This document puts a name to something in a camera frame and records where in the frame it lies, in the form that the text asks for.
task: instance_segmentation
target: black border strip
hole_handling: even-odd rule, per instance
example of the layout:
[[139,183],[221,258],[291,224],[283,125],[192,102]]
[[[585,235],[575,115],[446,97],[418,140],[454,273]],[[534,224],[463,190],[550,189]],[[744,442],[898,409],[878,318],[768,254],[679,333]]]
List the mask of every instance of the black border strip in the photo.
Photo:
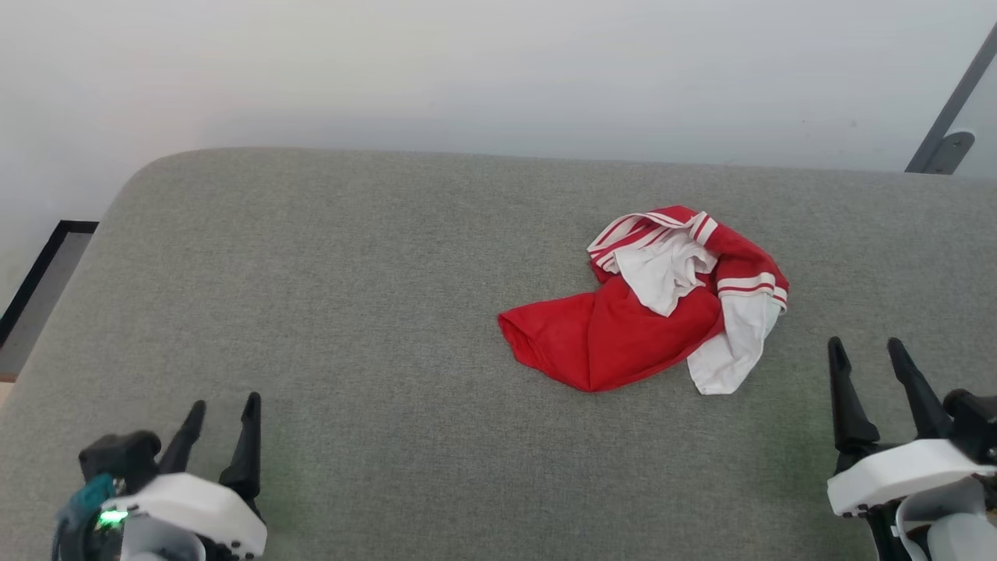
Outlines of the black border strip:
[[928,134],[921,142],[921,146],[917,148],[914,157],[910,159],[904,172],[920,174],[927,170],[928,164],[931,163],[935,152],[938,152],[938,147],[941,146],[945,134],[948,133],[948,129],[955,122],[959,112],[962,111],[962,106],[966,104],[966,100],[973,93],[976,84],[983,77],[983,73],[987,71],[995,54],[997,54],[997,25],[994,25],[993,29],[990,30],[990,34],[987,35],[983,46],[976,53],[973,62],[969,63],[969,68],[962,75],[962,80],[959,80],[959,84],[949,96],[945,107],[941,108],[941,113],[935,119],[934,125],[931,125]]
[[3,343],[7,341],[11,330],[20,319],[24,307],[31,299],[31,294],[35,293],[35,288],[38,287],[45,271],[52,264],[56,252],[66,239],[66,234],[92,234],[97,230],[97,224],[96,222],[59,221],[55,231],[49,236],[49,241],[42,248],[42,252],[38,254],[35,264],[31,266],[28,275],[24,277],[24,282],[21,282],[21,287],[14,294],[14,299],[10,300],[7,311],[4,312],[3,317],[0,317],[0,346],[3,346]]

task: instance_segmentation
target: clothing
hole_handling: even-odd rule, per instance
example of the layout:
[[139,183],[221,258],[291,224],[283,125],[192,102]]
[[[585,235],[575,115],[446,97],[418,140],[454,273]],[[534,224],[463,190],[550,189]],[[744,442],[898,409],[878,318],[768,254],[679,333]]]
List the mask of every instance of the clothing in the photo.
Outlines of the clothing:
[[599,290],[498,317],[517,360],[583,391],[688,357],[700,392],[731,393],[786,308],[789,284],[772,258],[685,207],[620,217],[588,253]]

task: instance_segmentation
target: green light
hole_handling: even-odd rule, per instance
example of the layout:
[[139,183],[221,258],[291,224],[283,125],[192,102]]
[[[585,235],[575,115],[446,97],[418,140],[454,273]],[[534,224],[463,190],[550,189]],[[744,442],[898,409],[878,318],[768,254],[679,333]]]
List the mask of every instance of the green light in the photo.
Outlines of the green light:
[[121,510],[106,510],[101,513],[101,517],[98,522],[101,524],[118,524],[127,517],[128,512]]

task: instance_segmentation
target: padded tabletop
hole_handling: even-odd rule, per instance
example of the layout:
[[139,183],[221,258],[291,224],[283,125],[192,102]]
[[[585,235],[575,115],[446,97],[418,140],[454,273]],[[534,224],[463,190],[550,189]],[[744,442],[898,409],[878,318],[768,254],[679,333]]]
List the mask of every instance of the padded tabletop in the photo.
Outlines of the padded tabletop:
[[[592,290],[585,247],[686,205],[792,288],[732,395],[684,365],[582,393],[512,358],[508,308]],[[874,559],[831,514],[826,344],[883,440],[914,434],[885,343],[936,391],[997,393],[997,186],[949,177],[230,149],[140,171],[0,408],[3,558],[47,555],[108,432],[227,465],[262,395],[265,558]]]

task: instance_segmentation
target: red fabric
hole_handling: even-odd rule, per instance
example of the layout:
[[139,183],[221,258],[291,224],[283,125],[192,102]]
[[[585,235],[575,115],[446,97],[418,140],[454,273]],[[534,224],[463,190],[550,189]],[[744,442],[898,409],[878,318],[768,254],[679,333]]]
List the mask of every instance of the red fabric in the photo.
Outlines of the red fabric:
[[[676,364],[721,333],[719,294],[774,291],[774,297],[785,302],[789,285],[775,262],[733,230],[718,224],[700,240],[710,220],[705,214],[695,224],[700,215],[685,207],[648,215],[651,218],[628,215],[636,220],[617,220],[593,243],[612,244],[608,252],[590,248],[592,269],[603,282],[597,291],[524,305],[498,316],[516,360],[582,391],[615,389]],[[653,243],[661,237],[662,221],[676,227],[682,223],[719,257],[710,275],[699,276],[706,286],[682,297],[668,317],[645,307],[623,277],[598,265],[619,247]],[[723,286],[724,280],[736,286]]]

